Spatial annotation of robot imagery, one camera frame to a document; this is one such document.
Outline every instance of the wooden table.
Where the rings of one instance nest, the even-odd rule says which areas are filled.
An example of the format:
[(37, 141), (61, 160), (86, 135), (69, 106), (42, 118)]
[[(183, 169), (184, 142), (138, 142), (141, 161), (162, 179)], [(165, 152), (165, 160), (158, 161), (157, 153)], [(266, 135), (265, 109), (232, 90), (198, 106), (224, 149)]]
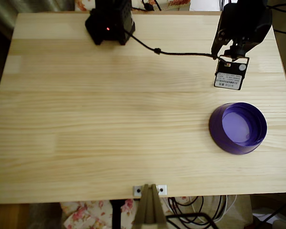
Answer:
[[(156, 55), (130, 39), (95, 46), (88, 14), (20, 14), (0, 85), (0, 203), (286, 192), (286, 78), (274, 33), (248, 53), (241, 91), (214, 88), (217, 62)], [(135, 36), (167, 52), (210, 52), (218, 15), (134, 15)], [(228, 102), (268, 133), (235, 156), (208, 119)]]

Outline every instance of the black wire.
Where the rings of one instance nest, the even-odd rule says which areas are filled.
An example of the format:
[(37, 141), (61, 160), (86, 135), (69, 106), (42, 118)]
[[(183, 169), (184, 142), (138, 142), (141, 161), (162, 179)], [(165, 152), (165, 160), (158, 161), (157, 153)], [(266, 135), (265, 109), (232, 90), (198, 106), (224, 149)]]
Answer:
[[(223, 207), (222, 207), (222, 209), (220, 210), (219, 214), (217, 214), (218, 211), (219, 211), (219, 209), (220, 209), (220, 206), (221, 206), (222, 198), (223, 198), (223, 197), (220, 196), (220, 198), (219, 198), (219, 203), (218, 203), (216, 212), (215, 212), (214, 216), (212, 217), (212, 220), (218, 219), (219, 216), (222, 214), (222, 212), (223, 212), (224, 209), (225, 209), (226, 203), (223, 205)], [(185, 219), (187, 219), (188, 222), (186, 222), (186, 221), (183, 220), (184, 223), (193, 223), (193, 224), (200, 225), (200, 226), (208, 225), (207, 222), (206, 222), (206, 223), (196, 223), (196, 222), (194, 222), (196, 219), (193, 219), (193, 220), (191, 220), (191, 221), (190, 221), (188, 218), (185, 218)]]
[(161, 8), (160, 8), (160, 6), (159, 6), (159, 4), (158, 4), (158, 2), (157, 2), (157, 0), (154, 0), (154, 2), (156, 3), (158, 9), (159, 9), (160, 11), (162, 11)]
[(273, 10), (277, 10), (277, 11), (286, 13), (286, 10), (282, 10), (282, 9), (278, 8), (278, 7), (282, 7), (282, 6), (286, 6), (286, 3), (277, 4), (277, 5), (274, 5), (274, 6), (267, 6), (267, 7), (270, 8), (270, 9), (273, 9)]
[(124, 30), (126, 34), (128, 34), (130, 37), (134, 38), (137, 42), (139, 42), (141, 45), (143, 45), (146, 49), (153, 51), (154, 53), (160, 55), (172, 55), (172, 56), (206, 56), (206, 57), (212, 57), (213, 59), (218, 59), (222, 61), (223, 63), (227, 63), (223, 58), (220, 58), (219, 56), (213, 55), (213, 54), (208, 54), (208, 53), (198, 53), (198, 52), (163, 52), (159, 48), (151, 48), (144, 44), (142, 41), (140, 41), (138, 38), (133, 36), (131, 33), (129, 33), (127, 30)]
[[(201, 206), (200, 206), (200, 208), (199, 208), (198, 213), (201, 212), (202, 207), (203, 207), (203, 205), (204, 205), (204, 197), (201, 197), (201, 198), (202, 198), (202, 202), (201, 202)], [(175, 202), (175, 204), (177, 203), (177, 201), (176, 201), (175, 198), (172, 198), (172, 201), (173, 201), (173, 203)], [(177, 204), (176, 204), (176, 205), (173, 204), (173, 206), (179, 210), (180, 214), (183, 214), (183, 212), (180, 210), (180, 208), (178, 207)], [(192, 219), (192, 220), (190, 220), (190, 219), (188, 219), (188, 218), (185, 218), (187, 221), (185, 221), (185, 220), (183, 220), (183, 219), (179, 219), (179, 220), (180, 220), (180, 222), (181, 222), (183, 225), (184, 225), (184, 223), (193, 223), (193, 224), (202, 225), (202, 226), (208, 224), (208, 223), (205, 223), (205, 224), (196, 223), (195, 220), (196, 220), (197, 218), (198, 218), (198, 216), (196, 216), (196, 217), (195, 217), (194, 219)]]
[(286, 6), (286, 3), (277, 4), (277, 5), (274, 5), (273, 7), (281, 7), (281, 6)]
[(260, 228), (263, 224), (265, 224), (268, 220), (270, 220), (273, 216), (275, 216), (277, 213), (279, 213), (281, 210), (283, 210), (286, 207), (286, 203), (283, 204), (278, 210), (276, 210), (274, 213), (272, 213), (270, 216), (268, 216), (266, 219), (264, 219), (262, 222), (260, 222), (254, 229)]
[(170, 224), (172, 224), (175, 228), (181, 229), (181, 228), (178, 227), (176, 224), (174, 224), (173, 222), (171, 222), (169, 219), (166, 219), (166, 221), (169, 222)]
[(274, 31), (274, 32), (280, 32), (280, 33), (286, 34), (286, 32), (280, 31), (280, 30), (273, 30), (273, 31)]
[(186, 217), (205, 217), (205, 219), (210, 223), (209, 226), (212, 226), (213, 229), (218, 229), (218, 227), (216, 226), (216, 224), (214, 223), (214, 221), (205, 213), (202, 212), (196, 212), (196, 213), (188, 213), (188, 214), (180, 214), (180, 215), (170, 215), (170, 216), (166, 216), (166, 220), (168, 219), (172, 219), (172, 218), (186, 218)]
[(191, 203), (189, 203), (189, 204), (181, 204), (181, 203), (178, 203), (177, 201), (176, 201), (176, 199), (175, 199), (175, 201), (176, 201), (176, 204), (178, 204), (178, 205), (180, 205), (180, 206), (190, 206), (190, 205), (192, 205), (193, 203), (195, 203), (195, 201), (198, 199), (198, 197), (196, 197)]

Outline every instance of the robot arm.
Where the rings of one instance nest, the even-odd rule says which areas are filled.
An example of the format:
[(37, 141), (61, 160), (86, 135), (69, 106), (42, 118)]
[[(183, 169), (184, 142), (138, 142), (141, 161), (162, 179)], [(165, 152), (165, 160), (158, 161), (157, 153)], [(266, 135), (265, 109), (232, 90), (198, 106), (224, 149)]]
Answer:
[(272, 25), (272, 12), (266, 8), (267, 0), (238, 0), (228, 3), (221, 14), (211, 52), (217, 55), (231, 40), (233, 45), (224, 56), (232, 61), (261, 43)]

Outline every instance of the floral fabric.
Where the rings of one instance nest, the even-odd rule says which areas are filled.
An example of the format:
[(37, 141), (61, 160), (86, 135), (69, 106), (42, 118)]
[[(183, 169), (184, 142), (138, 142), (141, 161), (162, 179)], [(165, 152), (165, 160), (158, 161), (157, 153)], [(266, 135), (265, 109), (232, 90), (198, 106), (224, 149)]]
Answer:
[[(149, 2), (152, 5), (155, 5), (154, 0), (145, 0), (144, 2)], [(164, 10), (166, 8), (178, 8), (178, 6), (189, 5), (191, 0), (157, 0), (161, 8)], [(144, 9), (141, 0), (132, 0), (133, 7)], [(95, 8), (95, 0), (75, 0), (75, 11), (88, 11)]]
[[(177, 198), (185, 203), (188, 198)], [(171, 215), (167, 198), (160, 198), (165, 215)], [(139, 201), (127, 199), (121, 207), (121, 229), (131, 229)], [(61, 203), (64, 213), (69, 216), (64, 222), (66, 229), (110, 229), (112, 228), (112, 206), (109, 200)]]

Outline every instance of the purple plastic lid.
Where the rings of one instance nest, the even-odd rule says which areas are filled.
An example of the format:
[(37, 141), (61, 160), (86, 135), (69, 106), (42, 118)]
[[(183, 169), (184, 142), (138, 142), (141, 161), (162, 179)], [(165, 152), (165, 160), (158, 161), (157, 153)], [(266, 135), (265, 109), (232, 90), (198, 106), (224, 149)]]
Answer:
[(247, 154), (255, 150), (267, 133), (263, 114), (251, 104), (230, 103), (215, 109), (209, 120), (213, 140), (224, 151)]

